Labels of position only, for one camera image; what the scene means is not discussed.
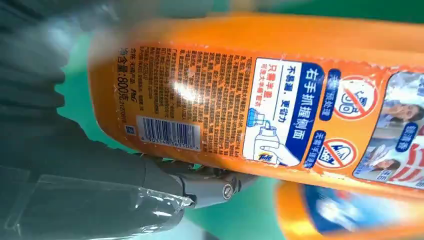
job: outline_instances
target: orange detergent bottle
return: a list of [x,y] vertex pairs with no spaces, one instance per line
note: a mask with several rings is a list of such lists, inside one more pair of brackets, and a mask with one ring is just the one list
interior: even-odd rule
[[124,145],[424,197],[423,26],[254,13],[155,21],[104,57],[113,35],[94,37],[88,71],[98,124]]
[[287,240],[406,240],[424,234],[424,204],[417,199],[282,182],[275,207]]

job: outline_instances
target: hand illustration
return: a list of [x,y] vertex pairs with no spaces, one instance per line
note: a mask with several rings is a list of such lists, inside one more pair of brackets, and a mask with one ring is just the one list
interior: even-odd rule
[[387,153],[389,153],[390,148],[387,147],[385,144],[376,147],[370,154],[369,154],[369,160],[366,165],[368,166],[375,166],[382,161],[384,161],[385,156]]
[[273,153],[276,157],[277,160],[288,166],[288,167],[292,167],[292,166],[296,166],[298,164],[301,163],[301,161],[299,159],[297,159],[288,149],[285,145],[283,144],[279,144],[278,147],[272,147],[272,146],[261,146],[260,147],[261,150],[267,151],[267,152],[271,152]]

